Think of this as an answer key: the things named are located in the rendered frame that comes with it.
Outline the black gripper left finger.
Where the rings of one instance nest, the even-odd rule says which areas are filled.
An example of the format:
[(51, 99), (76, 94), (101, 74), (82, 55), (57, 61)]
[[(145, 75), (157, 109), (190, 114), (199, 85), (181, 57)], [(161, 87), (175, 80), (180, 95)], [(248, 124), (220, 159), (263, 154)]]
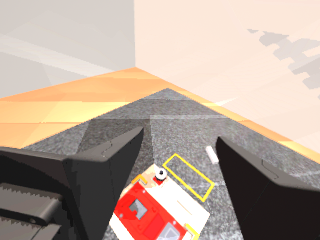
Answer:
[(0, 146), (0, 184), (62, 195), (82, 240), (102, 240), (138, 157), (144, 127), (71, 155)]

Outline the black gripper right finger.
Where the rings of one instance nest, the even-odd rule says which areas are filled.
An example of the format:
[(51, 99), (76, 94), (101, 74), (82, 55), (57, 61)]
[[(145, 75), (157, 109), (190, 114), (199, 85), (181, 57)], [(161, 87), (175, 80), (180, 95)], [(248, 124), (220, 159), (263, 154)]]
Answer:
[(320, 240), (320, 189), (223, 136), (217, 161), (244, 240)]

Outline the black and white wheel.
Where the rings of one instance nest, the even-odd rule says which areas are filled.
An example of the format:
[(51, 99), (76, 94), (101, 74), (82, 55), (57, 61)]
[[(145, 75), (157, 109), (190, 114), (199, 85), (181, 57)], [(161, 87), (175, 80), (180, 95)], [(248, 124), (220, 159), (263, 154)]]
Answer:
[[(163, 175), (162, 175), (162, 176), (159, 175), (160, 170), (163, 171)], [(158, 182), (163, 182), (163, 181), (165, 181), (166, 176), (167, 176), (167, 172), (166, 172), (164, 169), (162, 169), (162, 168), (157, 169), (156, 172), (155, 172), (155, 179), (156, 179)]]

